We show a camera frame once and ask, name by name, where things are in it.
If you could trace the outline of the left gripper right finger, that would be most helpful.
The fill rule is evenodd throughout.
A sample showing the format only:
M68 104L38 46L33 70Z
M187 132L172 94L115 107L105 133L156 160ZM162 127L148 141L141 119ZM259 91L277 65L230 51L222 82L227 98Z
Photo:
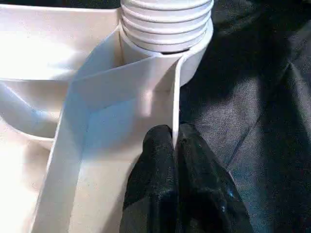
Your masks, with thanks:
M248 211L230 174L191 124L181 124L178 169L186 233L251 233Z

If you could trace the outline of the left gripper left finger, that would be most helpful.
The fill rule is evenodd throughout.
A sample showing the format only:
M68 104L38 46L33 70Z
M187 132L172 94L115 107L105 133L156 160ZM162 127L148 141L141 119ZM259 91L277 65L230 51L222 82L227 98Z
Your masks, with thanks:
M121 233L173 233L178 220L178 188L171 129L152 127L126 185Z

